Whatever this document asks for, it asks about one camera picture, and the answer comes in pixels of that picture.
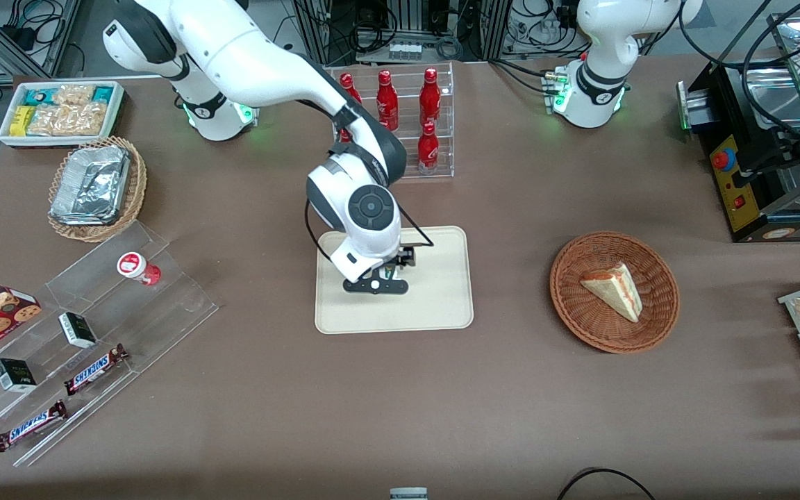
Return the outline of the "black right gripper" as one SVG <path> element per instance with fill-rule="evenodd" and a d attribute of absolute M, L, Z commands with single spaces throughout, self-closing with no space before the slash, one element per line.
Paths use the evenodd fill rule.
<path fill-rule="evenodd" d="M 392 266 L 393 268 L 393 279 L 394 281 L 404 281 L 406 277 L 404 276 L 404 267 L 415 267 L 416 266 L 416 257 L 415 257 L 415 247 L 414 246 L 402 246 L 398 251 L 397 255 L 392 259 Z M 383 281 L 385 278 L 385 272 L 383 268 L 378 268 L 374 270 L 374 280 L 375 281 Z"/>

